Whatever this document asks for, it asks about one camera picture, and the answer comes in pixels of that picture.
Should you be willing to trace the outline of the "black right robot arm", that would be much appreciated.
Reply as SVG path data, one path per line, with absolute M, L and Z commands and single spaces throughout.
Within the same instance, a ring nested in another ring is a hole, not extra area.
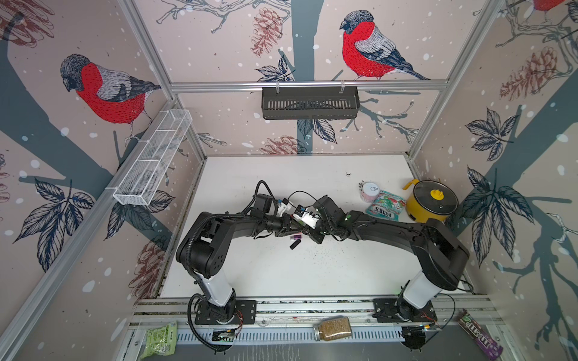
M 470 253 L 444 223 L 430 218 L 424 223 L 403 223 L 372 217 L 364 212 L 344 212 L 328 196 L 313 205 L 314 212 L 300 207 L 309 237 L 322 243 L 325 236 L 338 242 L 372 241 L 412 253 L 421 270 L 403 286 L 394 303 L 395 317 L 414 322 L 430 301 L 442 291 L 458 289 Z

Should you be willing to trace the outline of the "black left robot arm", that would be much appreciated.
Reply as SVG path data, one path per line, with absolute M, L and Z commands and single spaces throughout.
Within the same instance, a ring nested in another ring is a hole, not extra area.
M 303 233 L 306 227 L 279 213 L 279 202 L 264 180 L 257 182 L 251 201 L 237 213 L 201 213 L 176 251 L 176 260 L 194 284 L 201 289 L 189 298 L 187 318 L 192 334 L 214 353 L 226 353 L 231 347 L 212 344 L 197 331 L 194 314 L 203 307 L 215 323 L 241 323 L 243 314 L 236 308 L 236 291 L 229 285 L 221 269 L 233 239 L 253 237 L 267 231 L 270 236 L 284 237 Z

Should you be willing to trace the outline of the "black usb drive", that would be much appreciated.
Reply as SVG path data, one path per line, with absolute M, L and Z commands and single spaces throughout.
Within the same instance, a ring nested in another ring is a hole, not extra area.
M 300 240 L 300 239 L 295 240 L 295 241 L 291 244 L 290 249 L 291 249 L 291 250 L 294 250 L 300 243 L 301 243 L 301 240 Z

